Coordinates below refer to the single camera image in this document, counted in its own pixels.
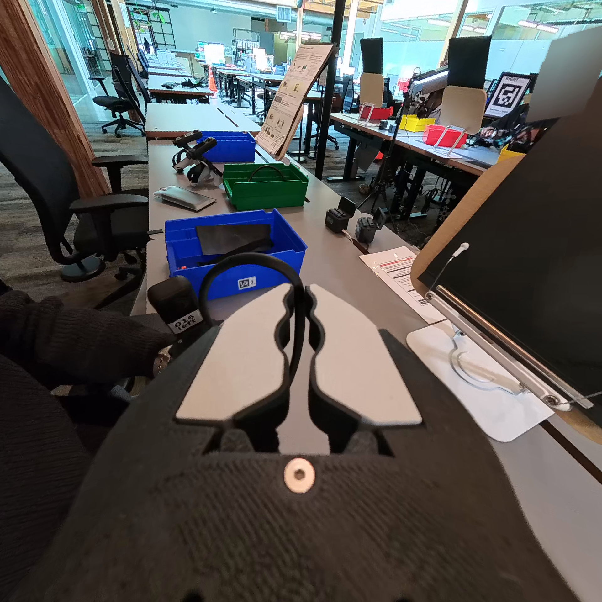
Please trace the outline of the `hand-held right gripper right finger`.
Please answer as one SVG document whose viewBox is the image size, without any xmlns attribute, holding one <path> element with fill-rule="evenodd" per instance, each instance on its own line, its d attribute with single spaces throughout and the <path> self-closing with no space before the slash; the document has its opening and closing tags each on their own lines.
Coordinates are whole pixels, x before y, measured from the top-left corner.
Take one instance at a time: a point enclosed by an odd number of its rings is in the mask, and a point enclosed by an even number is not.
<svg viewBox="0 0 602 602">
<path fill-rule="evenodd" d="M 410 391 L 376 325 L 354 306 L 309 286 L 310 391 L 362 425 L 420 425 Z"/>
</svg>

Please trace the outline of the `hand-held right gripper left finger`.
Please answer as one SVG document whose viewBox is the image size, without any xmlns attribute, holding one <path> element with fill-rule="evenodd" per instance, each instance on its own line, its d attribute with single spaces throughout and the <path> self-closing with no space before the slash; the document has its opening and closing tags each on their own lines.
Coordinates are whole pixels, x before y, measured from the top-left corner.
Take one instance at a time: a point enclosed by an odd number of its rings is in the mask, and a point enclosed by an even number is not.
<svg viewBox="0 0 602 602">
<path fill-rule="evenodd" d="M 280 425 L 288 412 L 292 286 L 278 285 L 237 309 L 217 329 L 177 409 L 180 423 Z"/>
</svg>

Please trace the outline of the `person's left forearm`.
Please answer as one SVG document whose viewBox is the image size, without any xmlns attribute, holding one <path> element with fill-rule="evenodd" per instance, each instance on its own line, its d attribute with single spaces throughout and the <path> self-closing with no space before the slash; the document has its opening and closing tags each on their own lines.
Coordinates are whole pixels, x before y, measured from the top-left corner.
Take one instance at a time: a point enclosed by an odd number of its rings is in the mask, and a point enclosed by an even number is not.
<svg viewBox="0 0 602 602">
<path fill-rule="evenodd" d="M 152 378 L 171 332 L 119 313 L 35 302 L 1 282 L 1 601 L 8 601 L 65 520 L 95 451 L 128 403 L 52 394 Z"/>
</svg>

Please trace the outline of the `black flat sheet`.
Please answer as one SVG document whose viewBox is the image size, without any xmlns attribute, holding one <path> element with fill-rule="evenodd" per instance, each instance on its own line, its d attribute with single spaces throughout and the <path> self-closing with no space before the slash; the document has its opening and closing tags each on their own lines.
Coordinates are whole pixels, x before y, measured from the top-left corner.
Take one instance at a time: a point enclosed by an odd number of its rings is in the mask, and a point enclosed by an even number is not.
<svg viewBox="0 0 602 602">
<path fill-rule="evenodd" d="M 204 256 L 266 252 L 273 247 L 271 228 L 265 223 L 198 225 L 195 231 Z"/>
</svg>

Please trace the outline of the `printed paper sheets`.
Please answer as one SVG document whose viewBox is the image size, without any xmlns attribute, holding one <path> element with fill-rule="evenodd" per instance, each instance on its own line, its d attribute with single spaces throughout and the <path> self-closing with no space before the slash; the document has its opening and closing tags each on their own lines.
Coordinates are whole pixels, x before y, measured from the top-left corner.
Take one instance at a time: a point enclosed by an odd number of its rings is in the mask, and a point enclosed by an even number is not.
<svg viewBox="0 0 602 602">
<path fill-rule="evenodd" d="M 410 272 L 417 254 L 403 245 L 388 251 L 362 254 L 360 261 L 428 325 L 446 318 L 412 285 Z"/>
</svg>

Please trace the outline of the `white stand base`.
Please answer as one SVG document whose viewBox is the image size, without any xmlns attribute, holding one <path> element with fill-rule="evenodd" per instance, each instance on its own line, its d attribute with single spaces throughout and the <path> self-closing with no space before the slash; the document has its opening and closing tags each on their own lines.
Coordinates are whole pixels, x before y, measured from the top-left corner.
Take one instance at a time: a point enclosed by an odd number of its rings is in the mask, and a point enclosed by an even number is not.
<svg viewBox="0 0 602 602">
<path fill-rule="evenodd" d="M 409 333 L 406 342 L 493 440 L 514 441 L 554 414 L 448 320 Z"/>
</svg>

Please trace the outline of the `grey flat pouch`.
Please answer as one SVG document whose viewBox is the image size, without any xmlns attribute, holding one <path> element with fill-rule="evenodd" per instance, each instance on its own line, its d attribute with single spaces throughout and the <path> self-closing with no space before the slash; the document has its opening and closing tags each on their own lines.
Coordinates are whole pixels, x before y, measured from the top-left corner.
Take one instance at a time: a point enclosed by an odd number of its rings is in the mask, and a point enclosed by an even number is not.
<svg viewBox="0 0 602 602">
<path fill-rule="evenodd" d="M 213 198 L 175 185 L 157 190 L 154 192 L 154 198 L 194 213 L 205 211 L 217 203 Z"/>
</svg>

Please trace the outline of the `black device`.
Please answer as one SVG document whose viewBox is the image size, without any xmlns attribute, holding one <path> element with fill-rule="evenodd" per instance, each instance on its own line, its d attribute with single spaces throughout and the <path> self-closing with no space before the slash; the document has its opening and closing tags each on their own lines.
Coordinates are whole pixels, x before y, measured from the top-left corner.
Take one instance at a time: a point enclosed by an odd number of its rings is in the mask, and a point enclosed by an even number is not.
<svg viewBox="0 0 602 602">
<path fill-rule="evenodd" d="M 325 217 L 326 228 L 335 234 L 342 234 L 343 230 L 348 229 L 349 221 L 356 211 L 357 206 L 355 202 L 341 196 L 338 206 L 327 210 Z"/>
<path fill-rule="evenodd" d="M 355 238 L 358 243 L 369 246 L 373 243 L 376 232 L 380 231 L 387 221 L 387 213 L 377 208 L 374 215 L 362 214 L 356 222 Z"/>
</svg>

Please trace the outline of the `green storage bin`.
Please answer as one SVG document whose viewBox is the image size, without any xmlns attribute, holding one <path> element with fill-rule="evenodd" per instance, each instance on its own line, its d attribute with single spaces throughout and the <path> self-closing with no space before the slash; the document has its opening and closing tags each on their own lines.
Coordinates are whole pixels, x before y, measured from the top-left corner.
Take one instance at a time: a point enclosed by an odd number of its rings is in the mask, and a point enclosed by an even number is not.
<svg viewBox="0 0 602 602">
<path fill-rule="evenodd" d="M 230 163 L 223 168 L 223 186 L 237 211 L 302 207 L 308 184 L 295 164 Z"/>
</svg>

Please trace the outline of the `plain blue bin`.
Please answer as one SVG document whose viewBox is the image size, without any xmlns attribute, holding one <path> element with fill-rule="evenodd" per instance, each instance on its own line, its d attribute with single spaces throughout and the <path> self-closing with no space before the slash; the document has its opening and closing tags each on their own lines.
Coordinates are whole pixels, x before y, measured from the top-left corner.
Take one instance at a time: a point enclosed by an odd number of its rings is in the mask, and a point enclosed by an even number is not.
<svg viewBox="0 0 602 602">
<path fill-rule="evenodd" d="M 216 146 L 203 154 L 210 162 L 219 164 L 254 163 L 256 142 L 248 132 L 208 131 L 196 140 L 197 144 L 214 138 Z"/>
</svg>

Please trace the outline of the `black office chair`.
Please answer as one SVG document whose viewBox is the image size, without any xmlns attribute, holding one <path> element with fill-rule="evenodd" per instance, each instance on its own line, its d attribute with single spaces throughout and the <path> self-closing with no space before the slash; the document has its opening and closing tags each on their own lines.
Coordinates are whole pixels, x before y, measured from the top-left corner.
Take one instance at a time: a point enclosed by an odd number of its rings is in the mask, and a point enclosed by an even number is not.
<svg viewBox="0 0 602 602">
<path fill-rule="evenodd" d="M 115 278 L 125 295 L 140 286 L 149 241 L 148 198 L 125 193 L 85 198 L 71 163 L 49 132 L 1 80 L 1 163 L 32 201 L 50 256 L 66 282 L 100 275 L 119 254 L 140 267 L 119 267 Z"/>
</svg>

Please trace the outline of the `brown cardboard board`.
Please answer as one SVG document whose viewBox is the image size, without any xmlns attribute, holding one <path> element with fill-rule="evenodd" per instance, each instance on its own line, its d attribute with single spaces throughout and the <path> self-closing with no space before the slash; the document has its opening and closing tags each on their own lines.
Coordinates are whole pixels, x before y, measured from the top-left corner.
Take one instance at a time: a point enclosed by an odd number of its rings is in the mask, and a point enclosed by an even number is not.
<svg viewBox="0 0 602 602">
<path fill-rule="evenodd" d="M 273 159 L 282 160 L 287 153 L 302 121 L 306 96 L 337 53 L 338 45 L 333 43 L 303 43 L 297 49 L 256 137 Z"/>
</svg>

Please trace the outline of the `black metal pole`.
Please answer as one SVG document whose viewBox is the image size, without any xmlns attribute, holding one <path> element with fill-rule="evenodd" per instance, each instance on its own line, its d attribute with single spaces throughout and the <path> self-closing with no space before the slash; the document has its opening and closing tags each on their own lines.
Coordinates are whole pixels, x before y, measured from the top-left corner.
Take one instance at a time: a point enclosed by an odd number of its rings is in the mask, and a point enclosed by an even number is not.
<svg viewBox="0 0 602 602">
<path fill-rule="evenodd" d="M 315 153 L 314 176 L 320 181 L 323 178 L 323 170 L 325 165 L 327 136 L 330 122 L 330 114 L 332 111 L 332 100 L 334 95 L 334 86 L 336 78 L 336 61 L 338 51 L 340 49 L 345 6 L 345 1 L 335 1 L 332 35 L 330 37 L 333 49 L 329 55 L 329 60 L 327 63 L 326 86 L 322 99 L 318 146 L 317 151 Z"/>
</svg>

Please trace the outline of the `black white marker card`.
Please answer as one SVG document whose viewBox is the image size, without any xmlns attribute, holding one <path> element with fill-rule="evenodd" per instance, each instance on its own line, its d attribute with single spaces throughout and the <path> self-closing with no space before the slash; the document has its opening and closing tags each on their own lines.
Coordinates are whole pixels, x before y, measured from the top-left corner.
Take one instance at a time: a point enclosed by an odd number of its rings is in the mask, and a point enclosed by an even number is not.
<svg viewBox="0 0 602 602">
<path fill-rule="evenodd" d="M 503 71 L 493 87 L 483 116 L 495 120 L 508 115 L 522 102 L 532 77 L 531 74 Z"/>
</svg>

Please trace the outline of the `black handled tool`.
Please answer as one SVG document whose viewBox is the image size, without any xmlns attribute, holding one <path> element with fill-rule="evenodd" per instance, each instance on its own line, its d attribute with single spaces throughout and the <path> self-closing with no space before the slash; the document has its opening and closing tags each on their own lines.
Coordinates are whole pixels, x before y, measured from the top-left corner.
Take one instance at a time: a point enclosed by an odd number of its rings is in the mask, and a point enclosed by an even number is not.
<svg viewBox="0 0 602 602">
<path fill-rule="evenodd" d="M 203 182 L 214 182 L 214 176 L 217 177 L 215 185 L 219 186 L 223 182 L 223 172 L 205 156 L 217 146 L 217 140 L 214 137 L 203 139 L 201 134 L 201 131 L 195 130 L 172 141 L 178 149 L 172 158 L 172 168 L 178 174 L 183 174 L 185 168 L 188 168 L 186 177 L 193 187 Z"/>
</svg>

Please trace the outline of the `thick wooden post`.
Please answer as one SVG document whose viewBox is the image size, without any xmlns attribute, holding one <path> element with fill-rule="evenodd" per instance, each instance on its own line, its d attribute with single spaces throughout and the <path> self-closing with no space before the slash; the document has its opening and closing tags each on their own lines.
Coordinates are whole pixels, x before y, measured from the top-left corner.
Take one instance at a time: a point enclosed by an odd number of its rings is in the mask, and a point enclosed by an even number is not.
<svg viewBox="0 0 602 602">
<path fill-rule="evenodd" d="M 83 197 L 110 192 L 27 1 L 1 1 L 1 69 L 17 97 L 67 155 Z"/>
</svg>

